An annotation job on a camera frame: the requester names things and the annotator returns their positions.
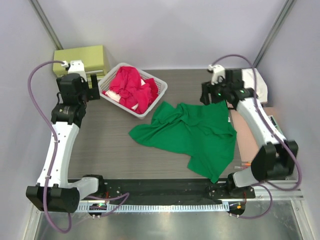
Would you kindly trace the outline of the white plastic laundry basket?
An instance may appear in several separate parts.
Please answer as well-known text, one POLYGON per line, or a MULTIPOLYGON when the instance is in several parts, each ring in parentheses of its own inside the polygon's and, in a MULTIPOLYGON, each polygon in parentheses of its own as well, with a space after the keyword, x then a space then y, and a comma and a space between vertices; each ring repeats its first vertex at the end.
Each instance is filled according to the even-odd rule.
POLYGON ((141 76, 142 79, 150 79, 150 78, 153 78, 157 87, 158 87, 158 97, 156 98, 156 100, 148 107, 148 109, 145 111, 145 113, 143 114, 137 114, 136 112, 134 112, 133 110, 130 110, 126 107, 124 107, 123 105, 113 101, 112 99, 110 99, 109 97, 105 96, 102 94, 102 91, 107 91, 109 89, 109 86, 110 86, 110 83, 111 81, 115 78, 116 76, 116 73, 117 71, 119 70, 120 67, 134 67, 134 66, 131 66, 127 63, 119 63, 116 67, 112 68, 110 70, 109 73, 107 73, 107 75, 105 75, 105 77, 103 77, 99 83, 98 83, 98 87, 99 87, 99 93, 100 93, 100 96, 111 102, 112 104, 116 105, 117 107, 123 109, 124 111, 132 114, 133 116, 139 118, 139 119, 144 119, 146 117, 146 115, 156 106, 156 104, 160 101, 160 99, 163 97, 164 93, 166 92, 167 88, 168 88, 168 85, 165 81, 143 71, 143 70, 140 70, 138 68, 136 68, 141 76))

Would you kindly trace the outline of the green t shirt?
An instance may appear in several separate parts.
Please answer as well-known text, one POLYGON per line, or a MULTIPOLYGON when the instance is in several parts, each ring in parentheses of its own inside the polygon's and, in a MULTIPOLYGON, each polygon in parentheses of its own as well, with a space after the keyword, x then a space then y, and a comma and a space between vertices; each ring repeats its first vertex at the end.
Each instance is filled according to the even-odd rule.
POLYGON ((149 124, 129 136, 138 144, 190 157, 187 167, 215 183, 233 161, 237 132, 225 102, 209 105, 162 102, 149 124))

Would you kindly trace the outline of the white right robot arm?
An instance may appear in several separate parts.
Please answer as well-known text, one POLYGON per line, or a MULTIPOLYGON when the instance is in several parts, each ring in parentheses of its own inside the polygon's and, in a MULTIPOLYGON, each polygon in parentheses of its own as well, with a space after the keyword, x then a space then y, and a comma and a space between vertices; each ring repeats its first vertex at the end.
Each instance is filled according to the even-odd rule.
POLYGON ((216 64, 208 67, 211 81, 201 84, 201 103, 205 105, 228 102, 243 117, 259 148, 251 166, 228 175, 226 194, 237 198, 250 186, 282 179, 293 174, 298 144, 287 140, 265 113, 253 87, 245 87, 244 71, 226 69, 216 64))

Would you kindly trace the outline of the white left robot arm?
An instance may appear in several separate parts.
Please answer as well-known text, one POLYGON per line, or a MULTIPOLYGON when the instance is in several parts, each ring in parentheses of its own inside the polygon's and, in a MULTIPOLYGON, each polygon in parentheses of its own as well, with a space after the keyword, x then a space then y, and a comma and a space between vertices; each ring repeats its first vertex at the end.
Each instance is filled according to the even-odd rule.
POLYGON ((99 99, 97 87, 89 88, 78 73, 57 78, 58 102, 51 112, 51 135, 45 164, 36 185, 28 186, 26 197, 38 210, 74 213, 87 196, 101 200, 106 195, 101 175, 87 174, 73 183, 68 182, 68 169, 75 139, 86 114, 86 103, 99 99))

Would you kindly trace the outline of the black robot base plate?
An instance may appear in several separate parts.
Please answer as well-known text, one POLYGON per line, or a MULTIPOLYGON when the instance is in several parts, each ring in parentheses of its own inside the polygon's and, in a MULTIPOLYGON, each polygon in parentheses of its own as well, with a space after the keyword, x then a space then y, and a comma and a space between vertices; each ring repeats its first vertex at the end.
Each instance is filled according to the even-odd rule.
POLYGON ((247 200, 256 197, 251 186, 233 188, 227 180, 221 178, 212 183, 206 178, 172 178, 172 179, 105 179, 100 192, 81 196, 81 200, 109 199, 129 193, 127 204, 174 205, 187 201, 202 200, 247 200))

